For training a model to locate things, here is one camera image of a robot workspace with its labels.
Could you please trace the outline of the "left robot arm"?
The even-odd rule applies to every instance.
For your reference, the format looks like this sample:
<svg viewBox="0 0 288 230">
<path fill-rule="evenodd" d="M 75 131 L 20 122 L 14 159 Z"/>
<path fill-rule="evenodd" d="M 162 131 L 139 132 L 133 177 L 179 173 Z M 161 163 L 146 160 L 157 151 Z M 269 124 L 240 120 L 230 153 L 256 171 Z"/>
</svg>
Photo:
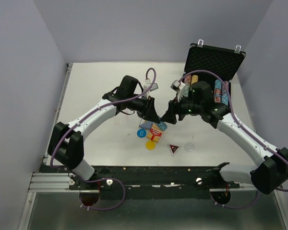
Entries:
<svg viewBox="0 0 288 230">
<path fill-rule="evenodd" d="M 160 122 L 154 98 L 134 93 L 138 83 L 136 78 L 124 76 L 120 85 L 104 94 L 90 111 L 67 124 L 58 122 L 54 126 L 47 153 L 51 160 L 80 176 L 84 188 L 92 189 L 97 183 L 95 169 L 84 159 L 84 141 L 95 129 L 125 109 L 136 111 L 146 121 Z"/>
</svg>

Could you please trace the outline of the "blue round button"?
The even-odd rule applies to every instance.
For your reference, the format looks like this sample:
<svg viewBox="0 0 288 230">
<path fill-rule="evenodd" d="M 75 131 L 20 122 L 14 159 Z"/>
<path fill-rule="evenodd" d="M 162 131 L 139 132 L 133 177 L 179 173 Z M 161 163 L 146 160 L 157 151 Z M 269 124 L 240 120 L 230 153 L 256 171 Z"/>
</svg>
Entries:
<svg viewBox="0 0 288 230">
<path fill-rule="evenodd" d="M 146 135 L 147 135 L 147 131 L 145 130 L 145 129 L 139 129 L 138 131 L 137 131 L 137 136 L 139 137 L 139 138 L 145 138 L 146 137 Z"/>
</svg>

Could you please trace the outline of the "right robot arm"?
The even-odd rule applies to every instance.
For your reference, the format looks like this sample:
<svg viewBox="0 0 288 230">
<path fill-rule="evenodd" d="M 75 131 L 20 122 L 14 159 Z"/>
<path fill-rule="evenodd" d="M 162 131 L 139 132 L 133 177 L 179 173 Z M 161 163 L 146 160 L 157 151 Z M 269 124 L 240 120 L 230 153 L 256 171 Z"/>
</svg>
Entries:
<svg viewBox="0 0 288 230">
<path fill-rule="evenodd" d="M 203 121 L 231 138 L 254 162 L 250 165 L 221 164 L 212 174 L 211 182 L 221 188 L 228 182 L 252 184 L 263 194 L 270 194 L 288 180 L 288 149 L 279 149 L 268 143 L 245 126 L 223 103 L 215 103 L 212 89 L 207 82 L 191 85 L 191 98 L 184 97 L 187 89 L 181 81 L 174 81 L 171 88 L 175 99 L 169 101 L 168 110 L 161 120 L 175 124 L 186 115 L 199 115 Z"/>
</svg>

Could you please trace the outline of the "left aluminium extrusion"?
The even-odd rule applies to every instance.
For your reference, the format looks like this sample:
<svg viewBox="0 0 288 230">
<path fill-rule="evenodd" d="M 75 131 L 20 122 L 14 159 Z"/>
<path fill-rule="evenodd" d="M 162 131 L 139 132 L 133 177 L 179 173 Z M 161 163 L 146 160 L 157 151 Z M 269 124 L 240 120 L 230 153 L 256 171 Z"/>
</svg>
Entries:
<svg viewBox="0 0 288 230">
<path fill-rule="evenodd" d="M 28 192 L 31 193 L 62 193 L 69 191 L 67 173 L 34 173 L 31 177 Z"/>
</svg>

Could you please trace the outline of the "clear round button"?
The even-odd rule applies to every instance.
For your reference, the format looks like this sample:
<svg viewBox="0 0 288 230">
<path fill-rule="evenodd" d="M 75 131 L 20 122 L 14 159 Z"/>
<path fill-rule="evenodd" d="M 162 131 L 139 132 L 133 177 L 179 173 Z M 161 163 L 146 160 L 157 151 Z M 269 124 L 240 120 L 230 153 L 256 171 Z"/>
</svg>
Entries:
<svg viewBox="0 0 288 230">
<path fill-rule="evenodd" d="M 194 151 L 194 145 L 193 143 L 191 142 L 187 142 L 184 144 L 184 149 L 187 151 L 187 152 L 192 152 Z"/>
</svg>

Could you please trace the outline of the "red playing card deck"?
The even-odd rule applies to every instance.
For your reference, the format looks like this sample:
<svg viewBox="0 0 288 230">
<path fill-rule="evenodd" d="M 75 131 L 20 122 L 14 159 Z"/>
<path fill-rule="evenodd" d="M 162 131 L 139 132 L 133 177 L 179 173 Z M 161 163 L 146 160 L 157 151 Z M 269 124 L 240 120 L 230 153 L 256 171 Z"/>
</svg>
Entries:
<svg viewBox="0 0 288 230">
<path fill-rule="evenodd" d="M 146 137 L 155 143 L 158 143 L 163 135 L 164 131 L 161 130 L 155 123 L 152 124 Z"/>
</svg>

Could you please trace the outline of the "yellow round button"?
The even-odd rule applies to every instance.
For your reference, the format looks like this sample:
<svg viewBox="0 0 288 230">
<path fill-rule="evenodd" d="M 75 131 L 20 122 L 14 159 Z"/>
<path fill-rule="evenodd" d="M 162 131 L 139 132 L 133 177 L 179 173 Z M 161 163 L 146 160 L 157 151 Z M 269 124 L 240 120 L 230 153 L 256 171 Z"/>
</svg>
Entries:
<svg viewBox="0 0 288 230">
<path fill-rule="evenodd" d="M 151 140 L 149 140 L 149 141 L 146 142 L 145 147 L 148 150 L 153 150 L 156 147 L 156 143 L 151 141 Z"/>
</svg>

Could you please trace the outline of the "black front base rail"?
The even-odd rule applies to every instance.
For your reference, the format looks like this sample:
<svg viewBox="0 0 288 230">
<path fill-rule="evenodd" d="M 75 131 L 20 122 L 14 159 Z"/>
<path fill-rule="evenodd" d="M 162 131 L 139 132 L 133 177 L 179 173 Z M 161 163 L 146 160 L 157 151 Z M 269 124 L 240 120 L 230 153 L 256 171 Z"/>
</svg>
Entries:
<svg viewBox="0 0 288 230">
<path fill-rule="evenodd" d="M 78 192 L 86 202 L 97 200 L 209 199 L 210 193 L 229 201 L 230 192 L 238 189 L 236 182 L 225 182 L 220 166 L 97 166 L 88 182 L 60 166 L 52 169 L 42 165 L 41 173 L 67 173 L 68 191 Z"/>
</svg>

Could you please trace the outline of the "yellow chip row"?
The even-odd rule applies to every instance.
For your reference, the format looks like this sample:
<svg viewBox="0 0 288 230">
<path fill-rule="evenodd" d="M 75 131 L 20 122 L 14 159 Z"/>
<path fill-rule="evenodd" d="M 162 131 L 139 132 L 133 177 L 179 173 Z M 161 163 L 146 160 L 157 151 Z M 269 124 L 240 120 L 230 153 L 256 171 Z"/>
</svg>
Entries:
<svg viewBox="0 0 288 230">
<path fill-rule="evenodd" d="M 191 78 L 191 85 L 198 82 L 198 76 L 197 75 L 192 75 L 192 78 Z"/>
</svg>

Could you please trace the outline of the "triangular all-in marker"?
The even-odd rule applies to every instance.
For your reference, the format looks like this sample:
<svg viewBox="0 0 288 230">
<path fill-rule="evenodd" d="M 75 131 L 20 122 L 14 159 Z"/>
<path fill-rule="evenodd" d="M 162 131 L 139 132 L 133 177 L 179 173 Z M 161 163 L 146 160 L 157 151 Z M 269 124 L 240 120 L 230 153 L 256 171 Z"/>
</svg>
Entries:
<svg viewBox="0 0 288 230">
<path fill-rule="evenodd" d="M 174 156 L 180 150 L 180 146 L 175 144 L 168 144 L 168 148 L 171 156 Z"/>
</svg>

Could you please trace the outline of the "red white chip row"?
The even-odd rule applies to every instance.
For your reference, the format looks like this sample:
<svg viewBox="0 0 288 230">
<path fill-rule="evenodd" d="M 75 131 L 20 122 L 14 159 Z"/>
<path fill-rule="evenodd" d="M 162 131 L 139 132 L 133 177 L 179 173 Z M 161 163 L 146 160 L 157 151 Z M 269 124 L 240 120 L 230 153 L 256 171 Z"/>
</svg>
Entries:
<svg viewBox="0 0 288 230">
<path fill-rule="evenodd" d="M 184 78 L 184 84 L 185 84 L 184 85 L 184 94 L 183 94 L 184 97 L 188 97 L 188 95 L 189 95 L 191 80 L 192 80 L 192 76 L 191 75 L 187 75 Z"/>
</svg>

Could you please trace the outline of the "blue poker chip stack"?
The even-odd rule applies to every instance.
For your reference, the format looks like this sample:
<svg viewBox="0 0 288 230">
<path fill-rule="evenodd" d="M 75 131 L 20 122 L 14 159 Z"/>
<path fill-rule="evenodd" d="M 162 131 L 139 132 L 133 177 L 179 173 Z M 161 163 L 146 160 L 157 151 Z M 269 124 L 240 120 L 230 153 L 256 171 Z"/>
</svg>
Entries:
<svg viewBox="0 0 288 230">
<path fill-rule="evenodd" d="M 168 126 L 167 126 L 167 124 L 165 123 L 165 122 L 160 122 L 160 123 L 157 123 L 157 127 L 163 132 L 163 131 L 165 131 L 167 128 L 168 128 Z"/>
</svg>

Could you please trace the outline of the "blue playing card deck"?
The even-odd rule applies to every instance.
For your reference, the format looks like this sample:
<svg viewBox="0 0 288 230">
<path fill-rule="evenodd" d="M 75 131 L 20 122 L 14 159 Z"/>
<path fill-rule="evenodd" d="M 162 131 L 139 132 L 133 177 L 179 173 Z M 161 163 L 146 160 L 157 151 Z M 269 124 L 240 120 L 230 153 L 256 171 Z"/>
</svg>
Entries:
<svg viewBox="0 0 288 230">
<path fill-rule="evenodd" d="M 141 129 L 146 129 L 146 130 L 150 130 L 152 127 L 153 123 L 151 121 L 141 121 L 139 124 L 139 128 Z"/>
</svg>

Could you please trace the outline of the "black poker chip case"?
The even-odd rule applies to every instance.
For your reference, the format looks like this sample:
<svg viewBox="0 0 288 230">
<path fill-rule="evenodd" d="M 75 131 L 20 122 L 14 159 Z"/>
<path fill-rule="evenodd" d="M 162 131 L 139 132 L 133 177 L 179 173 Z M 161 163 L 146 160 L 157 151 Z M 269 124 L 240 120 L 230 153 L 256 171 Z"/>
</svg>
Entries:
<svg viewBox="0 0 288 230">
<path fill-rule="evenodd" d="M 222 85 L 225 81 L 230 82 L 240 65 L 246 57 L 246 53 L 241 51 L 240 46 L 236 46 L 234 50 L 207 46 L 204 45 L 203 40 L 198 43 L 190 44 L 189 52 L 185 62 L 184 73 L 187 74 L 195 70 L 207 70 L 216 74 L 221 80 Z M 208 73 L 193 73 L 197 75 L 198 81 L 206 81 L 213 90 L 215 87 L 215 80 L 218 78 Z M 192 95 L 191 87 L 188 97 Z"/>
</svg>

